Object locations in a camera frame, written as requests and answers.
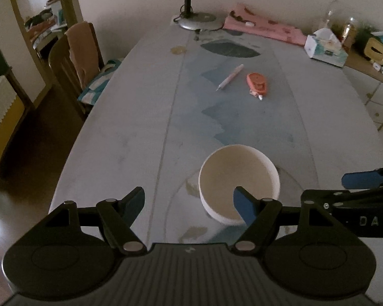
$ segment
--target wooden countertop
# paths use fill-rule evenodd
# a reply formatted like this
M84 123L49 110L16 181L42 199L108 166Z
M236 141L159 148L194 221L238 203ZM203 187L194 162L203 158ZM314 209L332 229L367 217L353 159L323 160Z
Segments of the wooden countertop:
M377 79L383 83L383 74L380 71L376 71L376 69L373 68L372 64L368 60L360 56L354 50L350 51L345 66L367 74L368 76L373 77L374 79Z

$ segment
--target wooden floor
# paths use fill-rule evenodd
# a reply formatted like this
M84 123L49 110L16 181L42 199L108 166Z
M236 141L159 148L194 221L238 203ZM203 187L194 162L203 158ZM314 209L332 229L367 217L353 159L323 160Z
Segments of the wooden floor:
M0 305L11 296L1 270L8 247L47 213L82 121L57 87L23 122L0 180Z

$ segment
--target chair cushion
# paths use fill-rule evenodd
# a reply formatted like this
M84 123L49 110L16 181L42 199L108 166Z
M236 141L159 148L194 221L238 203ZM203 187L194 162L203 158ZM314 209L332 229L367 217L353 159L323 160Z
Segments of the chair cushion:
M78 101L84 104L95 105L102 91L112 78L113 73L120 65L121 61L119 60L108 61L105 67L102 68L99 75L97 75L83 90L81 95L78 97Z

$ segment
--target tissue box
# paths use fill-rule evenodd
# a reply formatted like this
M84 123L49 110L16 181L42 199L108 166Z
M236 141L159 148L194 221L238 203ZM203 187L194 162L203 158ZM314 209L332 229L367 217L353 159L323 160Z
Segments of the tissue box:
M328 28L317 30L313 35L309 35L304 48L310 58L338 67L343 67L348 58L340 41Z

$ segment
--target lamp base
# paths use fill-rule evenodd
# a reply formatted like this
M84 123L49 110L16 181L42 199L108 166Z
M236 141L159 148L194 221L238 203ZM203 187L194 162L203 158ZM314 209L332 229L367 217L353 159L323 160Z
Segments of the lamp base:
M215 31L221 29L224 25L216 16L207 12L193 13L188 18L180 18L177 24L186 30L209 30Z

